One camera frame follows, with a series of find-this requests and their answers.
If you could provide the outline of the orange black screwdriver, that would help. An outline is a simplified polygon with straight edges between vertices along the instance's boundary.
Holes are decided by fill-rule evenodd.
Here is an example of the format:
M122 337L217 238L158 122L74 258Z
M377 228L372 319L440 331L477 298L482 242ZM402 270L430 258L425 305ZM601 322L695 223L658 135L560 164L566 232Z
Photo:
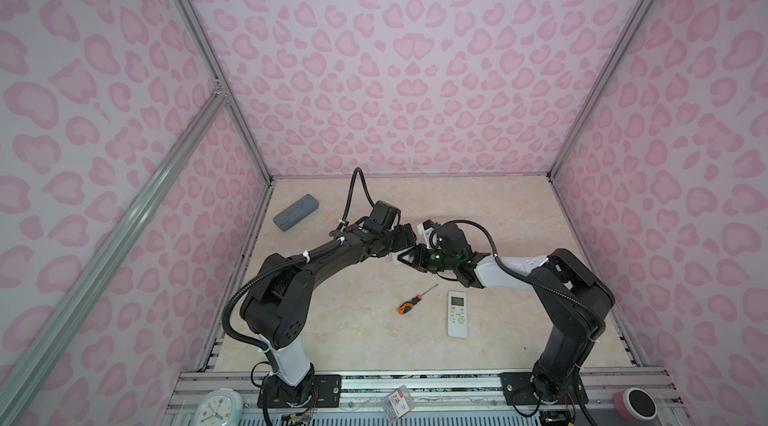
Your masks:
M401 303L401 304L400 304L400 306L399 306L399 307L398 307L398 309L397 309L397 311L398 311L398 314L399 314L399 315L405 315L405 314L407 314L408 312L410 312L410 311L411 311L411 310L412 310L412 309L413 309L413 308L414 308L414 307L415 307L417 304L419 304L419 303L420 303L420 302L423 300L423 297L424 297L426 294L428 294L429 292L431 292L431 291L432 291L433 289L435 289L437 286L438 286L438 284L434 284L433 286L431 286L430 288L428 288L428 289L427 289L426 291L424 291L423 293L421 293L421 294L417 294L417 295L415 295L414 297L412 297L411 299L409 299L409 300L406 300L406 301L404 301L403 303Z

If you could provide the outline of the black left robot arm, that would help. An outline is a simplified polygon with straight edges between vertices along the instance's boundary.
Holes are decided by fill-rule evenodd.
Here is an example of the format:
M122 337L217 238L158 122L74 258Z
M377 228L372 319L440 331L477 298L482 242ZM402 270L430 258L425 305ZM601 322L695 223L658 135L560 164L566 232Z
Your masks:
M299 389L313 374L300 344L314 290L344 268L415 245L401 211L378 201L369 215L341 223L331 240L300 254L272 254L229 299L221 316L225 335L258 348L283 385Z

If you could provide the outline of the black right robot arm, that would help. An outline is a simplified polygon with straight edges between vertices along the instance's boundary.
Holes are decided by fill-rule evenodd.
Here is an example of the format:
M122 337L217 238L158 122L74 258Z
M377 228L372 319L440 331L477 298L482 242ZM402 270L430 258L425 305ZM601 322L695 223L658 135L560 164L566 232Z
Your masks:
M532 394L552 404L567 394L597 340L615 296L574 253L565 248L534 257L502 257L490 233L470 220L417 226L424 242L414 267L449 271L466 288L533 291L552 322L543 352L532 368Z

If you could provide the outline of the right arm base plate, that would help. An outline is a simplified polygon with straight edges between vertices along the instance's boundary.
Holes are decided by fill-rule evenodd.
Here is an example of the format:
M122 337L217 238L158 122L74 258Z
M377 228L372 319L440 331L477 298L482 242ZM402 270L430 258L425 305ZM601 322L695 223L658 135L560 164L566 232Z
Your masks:
M524 372L502 372L499 374L501 389L508 406L515 405L518 408L523 406L534 407L549 405L579 405L589 403L586 387L581 379L577 380L577 387L571 378L555 392L552 393L542 387L536 388L532 381L531 371Z

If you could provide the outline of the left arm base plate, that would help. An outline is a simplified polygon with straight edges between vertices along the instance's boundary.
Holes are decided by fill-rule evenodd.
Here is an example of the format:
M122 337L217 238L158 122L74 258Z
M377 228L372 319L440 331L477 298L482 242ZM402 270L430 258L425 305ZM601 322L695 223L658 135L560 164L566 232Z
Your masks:
M336 408L340 403L341 376L317 375L310 372L297 385L289 385L277 375L262 382L258 407L267 408Z

